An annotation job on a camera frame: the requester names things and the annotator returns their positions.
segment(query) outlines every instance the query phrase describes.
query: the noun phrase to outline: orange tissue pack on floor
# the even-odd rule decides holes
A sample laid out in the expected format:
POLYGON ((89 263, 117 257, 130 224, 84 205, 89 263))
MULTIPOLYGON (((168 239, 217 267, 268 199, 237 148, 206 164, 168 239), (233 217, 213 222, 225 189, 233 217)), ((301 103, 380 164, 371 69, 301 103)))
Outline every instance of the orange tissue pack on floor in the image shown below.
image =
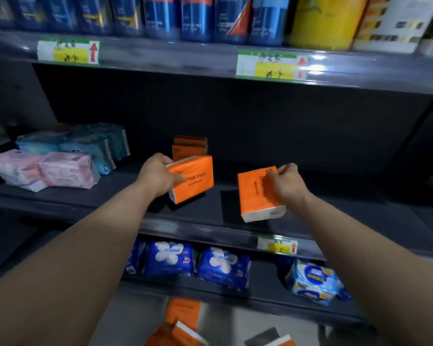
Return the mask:
POLYGON ((272 166, 237 175, 244 222, 276 219, 287 211, 274 192, 272 181, 266 174, 268 170, 277 173, 277 168, 272 166))
POLYGON ((212 156, 192 156, 167 165, 171 173, 180 173, 185 181, 174 186, 169 192, 170 199, 179 204, 213 187, 212 156))

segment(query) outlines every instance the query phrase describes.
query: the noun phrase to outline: red arrow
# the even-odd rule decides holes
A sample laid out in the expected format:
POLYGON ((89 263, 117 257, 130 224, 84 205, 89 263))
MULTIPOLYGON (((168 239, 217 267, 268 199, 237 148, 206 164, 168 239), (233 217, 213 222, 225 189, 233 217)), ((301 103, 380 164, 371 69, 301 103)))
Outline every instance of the red arrow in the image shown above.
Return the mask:
POLYGON ((95 62, 95 52, 96 51, 98 51, 98 47, 96 46, 96 43, 93 42, 93 45, 91 45, 91 47, 90 47, 91 61, 92 61, 92 63, 95 62))

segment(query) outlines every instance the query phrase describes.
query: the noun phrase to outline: price tag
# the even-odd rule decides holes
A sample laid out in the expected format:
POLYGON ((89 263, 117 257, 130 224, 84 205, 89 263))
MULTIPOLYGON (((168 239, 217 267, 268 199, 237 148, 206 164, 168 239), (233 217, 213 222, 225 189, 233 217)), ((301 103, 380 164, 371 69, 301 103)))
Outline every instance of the price tag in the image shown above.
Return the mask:
POLYGON ((99 65, 100 42, 86 39, 48 39, 37 45, 39 61, 99 65))
POLYGON ((296 255, 298 242, 292 238, 279 235, 260 235, 258 237, 257 249, 277 254, 296 255))
POLYGON ((290 52, 239 50, 236 78, 267 81, 306 80, 308 56, 290 52))

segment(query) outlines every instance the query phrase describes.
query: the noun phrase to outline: pink package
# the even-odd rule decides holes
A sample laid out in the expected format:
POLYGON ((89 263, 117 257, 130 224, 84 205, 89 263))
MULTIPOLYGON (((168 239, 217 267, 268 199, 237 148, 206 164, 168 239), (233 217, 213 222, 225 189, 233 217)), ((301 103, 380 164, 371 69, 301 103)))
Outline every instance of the pink package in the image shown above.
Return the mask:
POLYGON ((38 163, 45 157, 12 149, 0 154, 0 177, 7 185, 38 192, 48 185, 38 163))
POLYGON ((39 165, 50 186, 90 189, 100 179, 88 154, 51 152, 39 165))

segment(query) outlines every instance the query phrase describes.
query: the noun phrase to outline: light blue package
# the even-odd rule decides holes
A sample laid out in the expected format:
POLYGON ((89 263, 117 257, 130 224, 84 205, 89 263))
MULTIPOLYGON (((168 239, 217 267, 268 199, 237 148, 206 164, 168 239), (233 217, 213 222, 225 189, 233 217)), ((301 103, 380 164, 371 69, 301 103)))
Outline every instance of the light blue package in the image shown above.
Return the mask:
POLYGON ((194 273, 194 250, 190 243, 152 242, 149 245, 145 275, 191 275, 194 273))
POLYGON ((90 154, 94 165, 102 175, 108 175, 115 169, 108 139, 96 133, 72 135, 60 145, 60 148, 63 152, 90 154))
POLYGON ((114 160, 119 161, 130 155, 127 135, 122 125, 97 123, 89 125, 88 128, 108 139, 114 160))
POLYGON ((36 155, 47 155, 50 152, 60 152, 68 132, 37 131, 19 136, 16 145, 23 152, 36 155))
POLYGON ((145 252, 146 242, 136 237, 135 244, 133 244, 132 252, 130 258, 125 265, 125 274, 133 275, 141 272, 141 258, 145 252))
POLYGON ((298 258, 285 277, 287 287, 295 295, 329 306, 337 295, 338 277, 332 268, 298 258))
POLYGON ((197 278, 243 290, 248 287, 250 263, 247 255, 236 255, 227 250, 209 247, 200 256, 197 278))

